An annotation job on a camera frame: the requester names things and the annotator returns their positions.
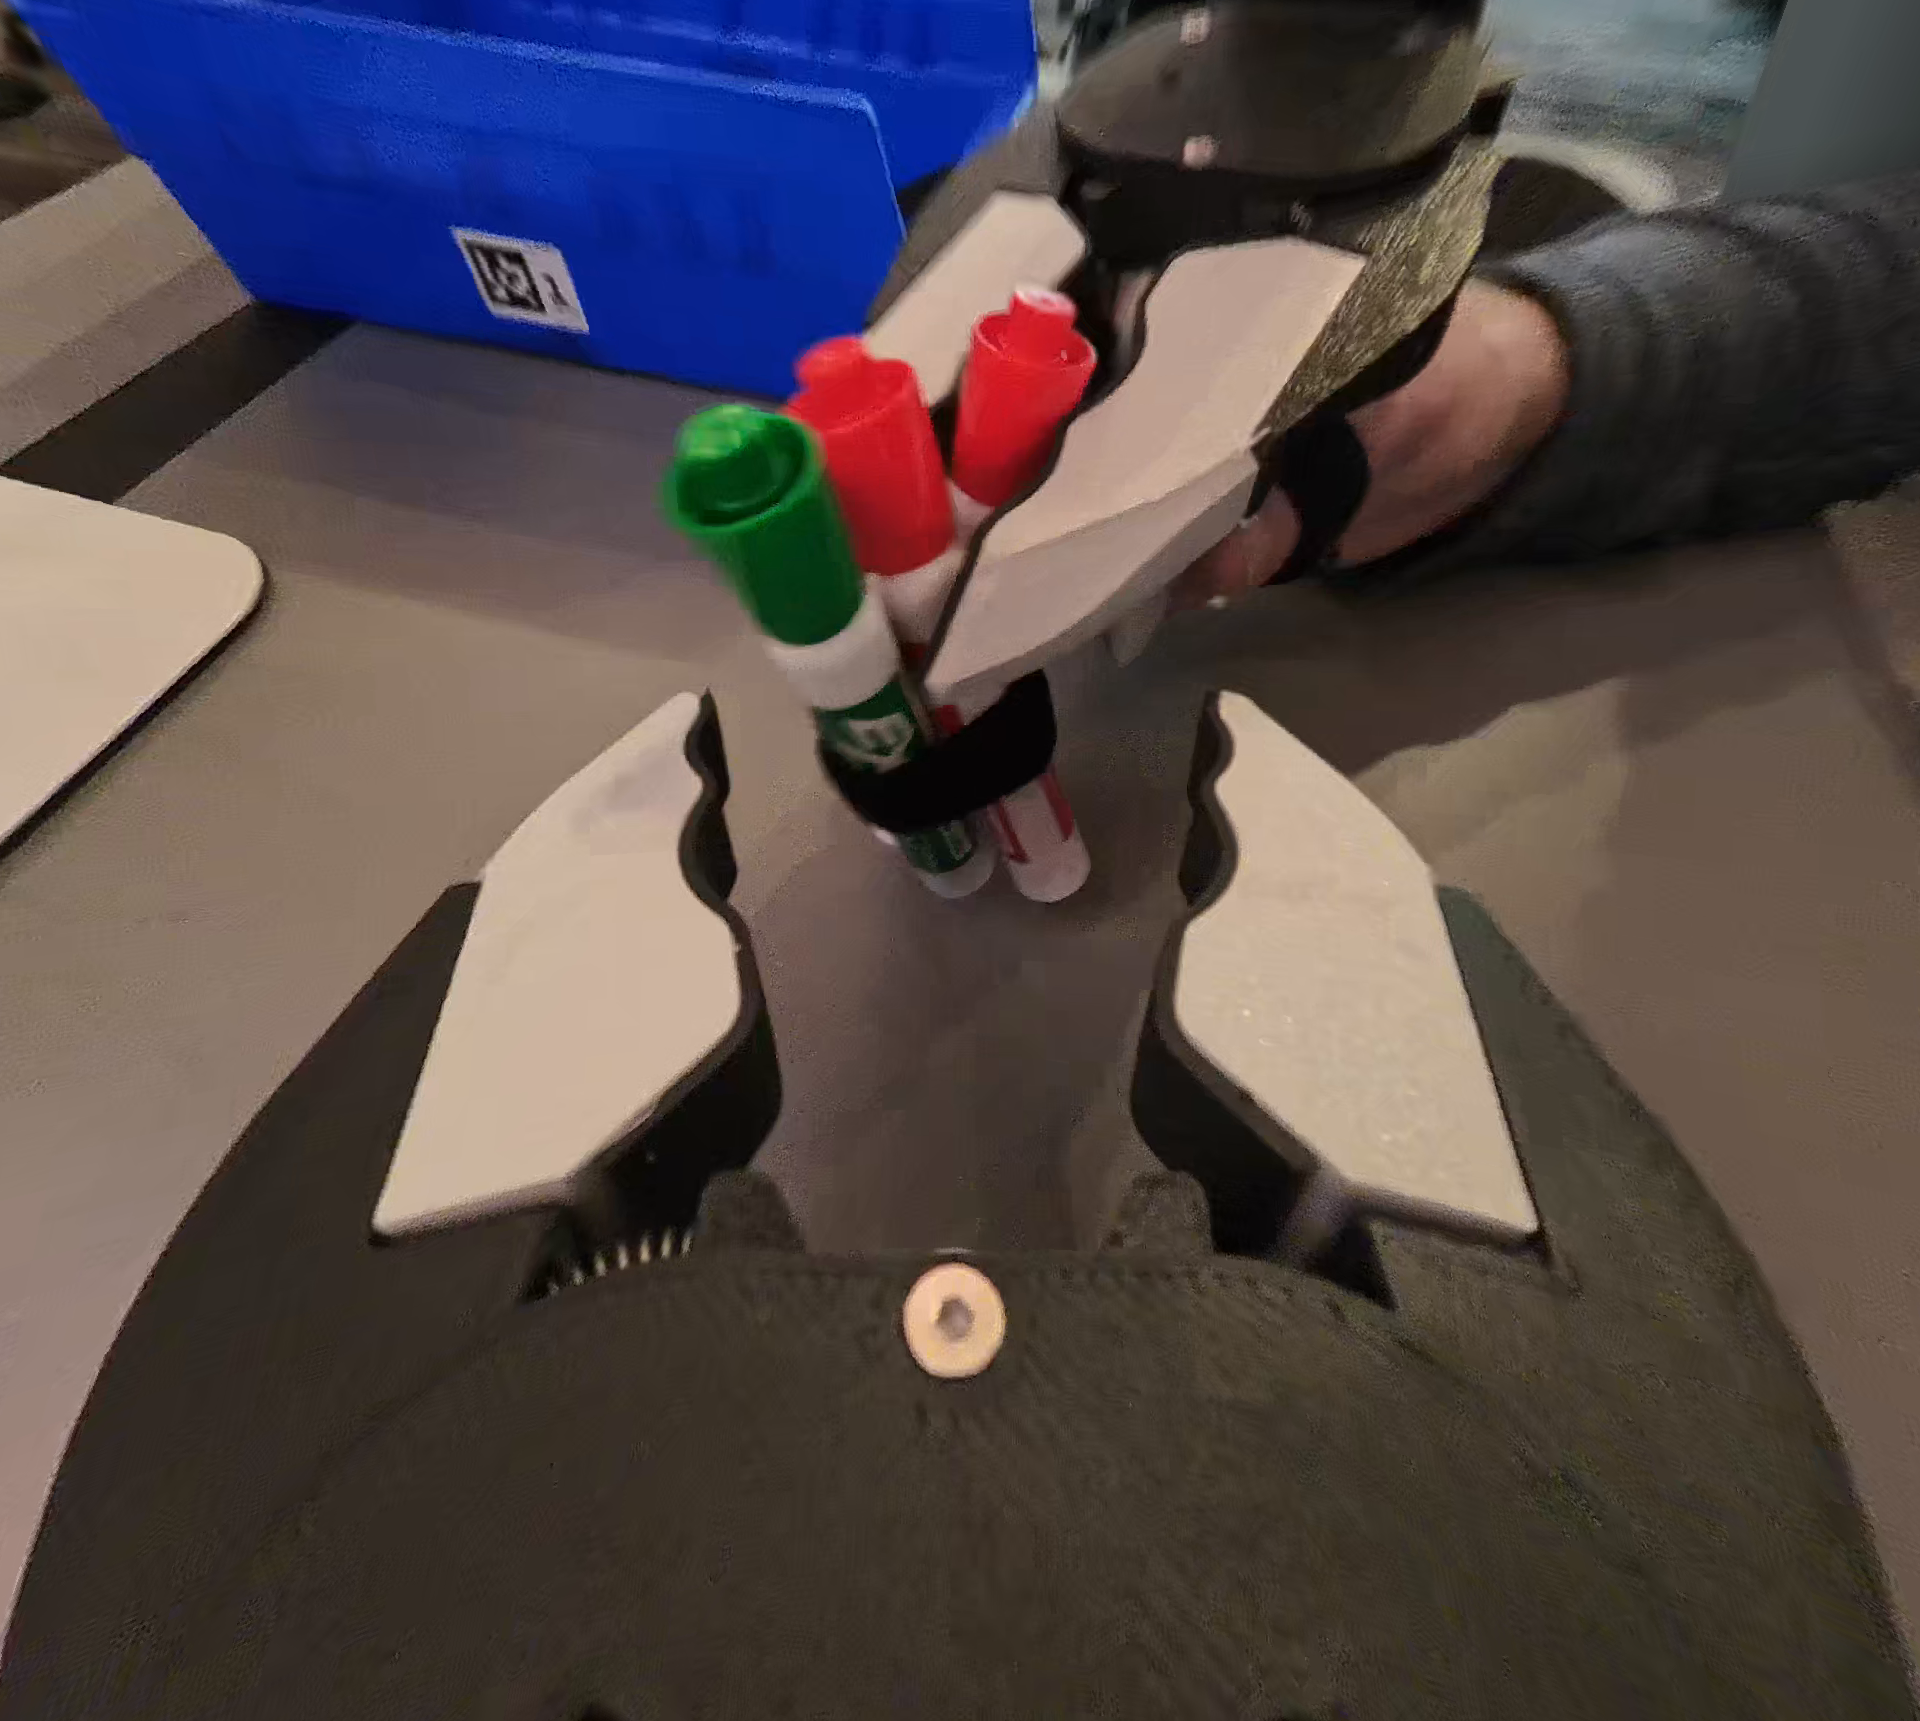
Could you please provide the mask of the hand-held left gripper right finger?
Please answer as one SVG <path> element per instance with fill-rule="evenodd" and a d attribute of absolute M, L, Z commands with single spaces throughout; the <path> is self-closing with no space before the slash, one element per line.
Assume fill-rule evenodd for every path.
<path fill-rule="evenodd" d="M 1428 865 L 1256 701 L 1212 693 L 1182 909 L 1130 1087 L 1228 1254 L 1329 1254 L 1373 1221 L 1525 1249 L 1543 1221 Z"/>

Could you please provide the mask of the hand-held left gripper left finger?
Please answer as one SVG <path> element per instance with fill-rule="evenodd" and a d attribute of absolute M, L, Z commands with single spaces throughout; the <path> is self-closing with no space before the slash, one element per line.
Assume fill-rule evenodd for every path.
<path fill-rule="evenodd" d="M 781 1113 L 709 694 L 678 694 L 499 847 L 372 1211 L 385 1241 L 561 1213 L 689 1235 Z"/>

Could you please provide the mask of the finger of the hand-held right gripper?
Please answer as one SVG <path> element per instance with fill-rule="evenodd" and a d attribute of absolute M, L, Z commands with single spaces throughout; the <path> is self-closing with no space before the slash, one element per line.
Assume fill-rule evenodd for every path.
<path fill-rule="evenodd" d="M 1362 254 L 1276 238 L 1175 258 L 1130 371 L 1064 430 L 1044 479 L 973 543 L 929 650 L 933 690 L 998 690 L 1098 636 L 1223 538 L 1256 434 Z"/>
<path fill-rule="evenodd" d="M 1061 289 L 1088 256 L 1084 227 L 1051 195 L 998 189 L 925 268 L 886 294 L 864 340 L 874 355 L 909 363 L 939 407 L 959 388 L 977 323 L 1024 287 Z"/>

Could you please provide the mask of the red marker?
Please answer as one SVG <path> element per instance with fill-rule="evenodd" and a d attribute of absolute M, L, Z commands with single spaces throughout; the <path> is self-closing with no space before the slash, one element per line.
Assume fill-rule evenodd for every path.
<path fill-rule="evenodd" d="M 829 338 L 797 365 L 787 410 L 821 441 L 852 557 L 921 674 L 965 552 L 919 376 L 860 335 Z"/>
<path fill-rule="evenodd" d="M 975 323 L 949 460 L 960 547 L 1042 479 L 1058 428 L 1091 386 L 1096 352 L 1074 314 L 1064 291 L 1027 283 Z M 1054 773 L 1000 798 L 988 823 L 1024 898 L 1057 903 L 1088 880 L 1093 858 Z"/>

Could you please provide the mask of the green marker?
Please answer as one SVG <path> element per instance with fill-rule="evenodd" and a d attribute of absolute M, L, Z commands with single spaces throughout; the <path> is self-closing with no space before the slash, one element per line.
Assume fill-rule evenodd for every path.
<path fill-rule="evenodd" d="M 930 751 L 933 724 L 811 428 L 747 404 L 705 407 L 678 430 L 663 502 L 726 576 L 829 760 L 862 786 Z"/>

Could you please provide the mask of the black elastic band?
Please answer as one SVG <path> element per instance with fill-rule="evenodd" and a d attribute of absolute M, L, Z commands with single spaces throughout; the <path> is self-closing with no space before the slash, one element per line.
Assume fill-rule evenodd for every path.
<path fill-rule="evenodd" d="M 857 766 L 821 734 L 821 766 L 843 803 L 866 827 L 906 838 L 965 823 L 1051 773 L 1058 718 L 1047 673 L 1017 681 L 977 720 L 900 766 Z"/>

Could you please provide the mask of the blue bin with square tag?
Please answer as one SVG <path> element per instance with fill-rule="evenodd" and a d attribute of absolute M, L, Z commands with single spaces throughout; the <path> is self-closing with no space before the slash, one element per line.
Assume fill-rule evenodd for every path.
<path fill-rule="evenodd" d="M 7 0 L 243 285 L 783 400 L 1035 0 Z"/>

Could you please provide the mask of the person's right forearm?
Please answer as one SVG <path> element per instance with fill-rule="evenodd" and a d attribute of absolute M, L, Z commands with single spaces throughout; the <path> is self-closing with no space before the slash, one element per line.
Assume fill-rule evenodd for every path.
<path fill-rule="evenodd" d="M 1572 563 L 1808 524 L 1919 466 L 1919 171 L 1598 223 L 1491 270 L 1566 406 L 1459 533 Z"/>

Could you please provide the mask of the person's right hand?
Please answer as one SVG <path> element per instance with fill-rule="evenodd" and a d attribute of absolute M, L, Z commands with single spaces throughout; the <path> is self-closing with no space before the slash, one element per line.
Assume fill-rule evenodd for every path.
<path fill-rule="evenodd" d="M 1564 415 L 1568 352 L 1540 301 L 1469 282 L 1428 363 L 1353 414 L 1370 481 L 1333 567 L 1396 557 L 1484 507 Z"/>

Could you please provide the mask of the white document stand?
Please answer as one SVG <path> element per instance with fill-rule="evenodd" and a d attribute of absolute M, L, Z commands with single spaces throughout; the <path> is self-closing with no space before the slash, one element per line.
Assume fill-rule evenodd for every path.
<path fill-rule="evenodd" d="M 10 845 L 257 615 L 241 541 L 2 481 L 2 843 Z"/>

